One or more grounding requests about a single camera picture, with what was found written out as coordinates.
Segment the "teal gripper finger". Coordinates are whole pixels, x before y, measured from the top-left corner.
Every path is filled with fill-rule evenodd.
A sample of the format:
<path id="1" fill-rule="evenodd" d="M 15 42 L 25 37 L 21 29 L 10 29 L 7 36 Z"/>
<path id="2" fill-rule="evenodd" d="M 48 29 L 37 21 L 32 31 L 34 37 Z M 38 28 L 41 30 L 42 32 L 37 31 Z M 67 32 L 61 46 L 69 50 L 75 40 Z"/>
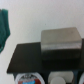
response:
<path id="1" fill-rule="evenodd" d="M 0 10 L 0 53 L 4 50 L 6 40 L 10 36 L 10 28 L 8 21 L 8 11 Z"/>

